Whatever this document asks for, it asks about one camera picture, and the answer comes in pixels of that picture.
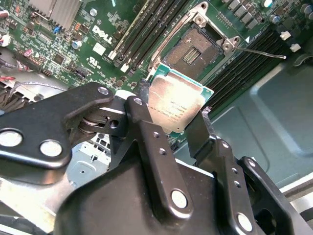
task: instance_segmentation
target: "black ram slot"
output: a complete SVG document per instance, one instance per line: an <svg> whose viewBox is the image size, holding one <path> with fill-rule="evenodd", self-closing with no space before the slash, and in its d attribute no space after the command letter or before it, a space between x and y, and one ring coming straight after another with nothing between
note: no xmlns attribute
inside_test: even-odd
<svg viewBox="0 0 313 235"><path fill-rule="evenodd" d="M153 0L151 4L147 6L147 8L144 10L144 13L142 13L142 16L137 20L136 24L133 26L134 28L131 30L130 34L127 36L126 41L119 50L121 54L124 54L131 47L132 43L137 39L138 34L144 30L149 19L153 17L155 10L163 2L163 0Z"/></svg>
<svg viewBox="0 0 313 235"><path fill-rule="evenodd" d="M153 17L145 25L142 34L137 35L129 49L124 53L125 58L132 58L138 52L138 50L140 50L142 44L145 43L149 37L151 37L151 33L160 24L161 19L168 13L168 10L165 11L165 9L172 9L174 3L174 1L169 2L166 0L158 7Z"/></svg>
<svg viewBox="0 0 313 235"><path fill-rule="evenodd" d="M271 29L266 30L248 48L272 54L286 55L290 53L288 46L282 43L279 35ZM251 85L250 82L259 76L264 68L273 68L279 62L279 59L242 52L207 85L215 93L206 106L216 110L238 91L247 89Z"/></svg>
<svg viewBox="0 0 313 235"><path fill-rule="evenodd" d="M181 3L181 0L175 1L175 5L168 10L167 15L158 24L158 28L155 30L155 33L151 36L153 41L147 42L146 44L148 44L148 47L147 48L143 47L144 51L138 52L136 57L133 59L135 68L141 64L142 60L146 57L146 55L149 52L151 52L151 49L153 49L156 46L160 36L163 35L167 30L167 26L171 25L174 22L178 14L181 12L182 9L184 9L187 6L188 3L189 3L188 0L185 0L183 3Z"/></svg>

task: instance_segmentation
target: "heatsink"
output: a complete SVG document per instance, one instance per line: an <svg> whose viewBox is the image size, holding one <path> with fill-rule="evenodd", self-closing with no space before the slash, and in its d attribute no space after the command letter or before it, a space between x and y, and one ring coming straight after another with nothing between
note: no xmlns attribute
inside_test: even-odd
<svg viewBox="0 0 313 235"><path fill-rule="evenodd" d="M80 0L29 1L30 6L65 30L68 30L72 25L81 4Z"/></svg>

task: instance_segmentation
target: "chip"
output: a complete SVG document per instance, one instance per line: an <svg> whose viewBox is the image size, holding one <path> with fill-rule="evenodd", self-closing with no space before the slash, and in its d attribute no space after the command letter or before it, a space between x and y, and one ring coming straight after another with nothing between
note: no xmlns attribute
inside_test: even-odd
<svg viewBox="0 0 313 235"><path fill-rule="evenodd" d="M55 57L53 58L53 61L60 65L63 63L64 57L59 54L56 54Z"/></svg>

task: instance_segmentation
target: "ram slot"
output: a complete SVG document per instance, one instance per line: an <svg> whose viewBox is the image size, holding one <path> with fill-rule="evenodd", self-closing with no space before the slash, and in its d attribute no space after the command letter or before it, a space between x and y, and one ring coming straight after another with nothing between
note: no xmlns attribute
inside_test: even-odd
<svg viewBox="0 0 313 235"><path fill-rule="evenodd" d="M129 46L136 39L137 35L144 29L148 20L153 16L154 11L162 4L162 0L150 0L142 7L136 19L126 31L122 40L115 47L114 51L119 55L128 50Z"/></svg>
<svg viewBox="0 0 313 235"><path fill-rule="evenodd" d="M179 13L188 5L188 3L189 0L176 0L173 7L167 10L165 17L157 25L154 33L150 35L150 40L144 40L141 47L139 47L136 51L136 54L131 62L131 64L134 64L133 70L135 70L141 64L148 53L151 52L151 50L157 45L160 36L165 33L169 25L175 23L175 19L178 17Z"/></svg>
<svg viewBox="0 0 313 235"><path fill-rule="evenodd" d="M124 53L125 59L132 58L136 52L141 48L142 44L151 36L151 33L158 27L161 23L162 19L168 13L168 10L171 9L175 2L173 0L165 0L158 7L153 17L148 21L142 30L141 34L139 34L136 40L130 45L128 50Z"/></svg>
<svg viewBox="0 0 313 235"><path fill-rule="evenodd" d="M288 54L288 46L281 43L279 34L270 29L266 30L249 49L266 51L272 54ZM207 87L214 90L206 106L216 110L238 91L244 92L249 88L255 77L264 73L264 68L272 68L279 60L250 52L242 52L232 63L220 72Z"/></svg>

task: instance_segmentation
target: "white connector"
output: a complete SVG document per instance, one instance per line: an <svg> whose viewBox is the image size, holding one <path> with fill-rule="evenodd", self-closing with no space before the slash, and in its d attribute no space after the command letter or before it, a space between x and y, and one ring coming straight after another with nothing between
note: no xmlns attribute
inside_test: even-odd
<svg viewBox="0 0 313 235"><path fill-rule="evenodd" d="M286 32L281 32L280 35L279 35L279 37L285 41L285 40L287 40L288 38L291 37L291 34L290 34L288 31L286 31Z"/></svg>

